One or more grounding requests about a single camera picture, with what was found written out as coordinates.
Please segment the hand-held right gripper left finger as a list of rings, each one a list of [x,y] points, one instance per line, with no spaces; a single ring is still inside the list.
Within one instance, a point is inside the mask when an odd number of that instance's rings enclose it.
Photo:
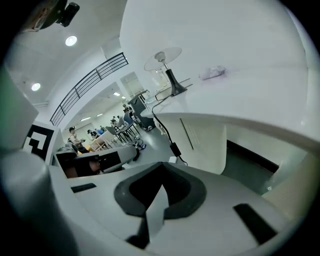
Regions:
[[[114,198],[118,183],[151,166],[70,179],[51,166],[52,187],[79,254],[160,253],[151,243],[140,249],[126,242],[137,234],[141,219],[125,214]]]

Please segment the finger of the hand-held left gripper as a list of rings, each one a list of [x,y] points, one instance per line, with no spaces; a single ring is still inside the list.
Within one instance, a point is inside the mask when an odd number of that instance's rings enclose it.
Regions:
[[[130,162],[137,155],[137,150],[133,145],[126,145],[117,148],[107,149],[105,173],[116,172],[120,170],[124,164]]]

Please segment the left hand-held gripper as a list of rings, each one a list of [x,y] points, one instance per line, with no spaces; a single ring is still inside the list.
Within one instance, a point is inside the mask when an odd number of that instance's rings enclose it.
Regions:
[[[107,166],[107,153],[94,152],[80,153],[71,142],[55,144],[59,133],[56,128],[40,122],[34,122],[25,139],[23,150],[39,156],[49,165],[55,165],[62,169],[76,163],[98,162],[100,169],[105,172]]]

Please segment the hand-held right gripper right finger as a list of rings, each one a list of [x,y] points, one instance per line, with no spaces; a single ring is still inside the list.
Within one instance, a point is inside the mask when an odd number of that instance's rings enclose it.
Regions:
[[[248,204],[278,234],[291,221],[262,196],[240,182],[223,175],[177,164],[176,167],[199,178],[206,187],[203,204],[189,217],[166,220],[146,247],[158,256],[233,256],[257,248],[234,206]]]

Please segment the table lamp with cream shade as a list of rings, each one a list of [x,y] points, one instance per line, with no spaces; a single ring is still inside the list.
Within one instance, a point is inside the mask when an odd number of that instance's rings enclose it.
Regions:
[[[187,90],[177,81],[172,69],[168,66],[168,64],[179,57],[181,53],[182,49],[180,47],[168,47],[156,52],[144,64],[145,71],[153,71],[162,67],[165,68],[165,73],[171,85],[172,97],[177,96]]]

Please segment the person's left hand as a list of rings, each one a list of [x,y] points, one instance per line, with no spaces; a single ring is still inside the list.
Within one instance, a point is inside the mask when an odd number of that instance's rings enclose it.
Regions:
[[[89,177],[103,174],[98,161],[88,161],[85,163],[76,163],[63,168],[63,172],[68,179]]]

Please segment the black equipment backpack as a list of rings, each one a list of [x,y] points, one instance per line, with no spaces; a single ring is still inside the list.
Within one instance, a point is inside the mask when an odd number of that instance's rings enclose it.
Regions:
[[[141,140],[141,142],[139,140],[135,141],[133,144],[135,150],[136,150],[136,155],[135,157],[132,159],[133,162],[135,162],[139,156],[140,156],[140,151],[143,151],[146,148],[146,144],[143,144],[143,141]]]

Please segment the grey chair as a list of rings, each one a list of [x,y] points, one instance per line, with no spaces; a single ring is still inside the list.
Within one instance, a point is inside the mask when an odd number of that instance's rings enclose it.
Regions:
[[[123,142],[123,140],[121,139],[121,137],[119,135],[117,135],[117,132],[113,127],[106,126],[105,129],[106,129],[107,138],[108,138],[109,141],[114,142],[114,143],[115,142],[120,142],[123,145],[125,144]]]

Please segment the wooden table with white cloth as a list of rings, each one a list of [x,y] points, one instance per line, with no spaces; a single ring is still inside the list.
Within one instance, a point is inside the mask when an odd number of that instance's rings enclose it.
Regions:
[[[107,149],[112,149],[110,142],[105,138],[105,134],[101,134],[95,138],[89,146],[89,151],[97,152]]]

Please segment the blue chair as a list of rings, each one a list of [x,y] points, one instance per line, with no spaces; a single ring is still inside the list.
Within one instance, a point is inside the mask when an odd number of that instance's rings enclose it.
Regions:
[[[133,121],[132,118],[130,117],[130,113],[129,113],[129,112],[126,112],[126,113],[124,114],[123,119],[124,119],[124,121],[127,123],[126,129],[125,129],[126,132],[131,132],[131,128],[134,128],[135,131],[136,131],[138,134],[140,134],[139,131],[138,131],[138,130],[136,129],[136,127],[134,126],[134,121]]]

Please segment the black tall machine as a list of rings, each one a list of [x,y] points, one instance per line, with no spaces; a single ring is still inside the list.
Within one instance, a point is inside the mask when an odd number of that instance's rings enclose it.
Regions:
[[[154,120],[152,118],[149,117],[143,117],[141,115],[141,113],[146,110],[145,105],[143,104],[143,102],[141,101],[141,99],[139,98],[139,96],[135,96],[133,97],[128,104],[131,106],[131,108],[134,111],[134,115],[139,119],[140,123],[141,123],[141,127],[144,128],[145,130],[152,130],[153,128],[155,128],[155,123]]]

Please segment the black balcony railing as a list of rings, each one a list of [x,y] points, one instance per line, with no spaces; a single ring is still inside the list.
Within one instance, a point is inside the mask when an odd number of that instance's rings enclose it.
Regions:
[[[64,119],[66,114],[71,110],[74,104],[81,99],[92,87],[113,74],[117,70],[129,64],[124,53],[118,53],[115,56],[107,59],[89,73],[87,73],[60,102],[55,112],[50,118],[50,123],[53,126],[58,126]]]

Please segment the purple white tissue pack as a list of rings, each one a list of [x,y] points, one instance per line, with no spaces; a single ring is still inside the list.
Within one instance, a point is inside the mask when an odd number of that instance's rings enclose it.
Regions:
[[[223,74],[225,74],[226,68],[221,65],[217,65],[210,68],[205,68],[203,71],[201,71],[198,75],[198,78],[202,81],[209,80],[215,77],[219,77]]]

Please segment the white cylindrical table pedestal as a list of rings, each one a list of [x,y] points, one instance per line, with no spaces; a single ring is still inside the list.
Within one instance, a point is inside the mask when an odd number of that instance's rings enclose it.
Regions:
[[[190,165],[216,175],[222,174],[227,156],[226,126],[204,117],[185,117],[181,121],[193,147]]]

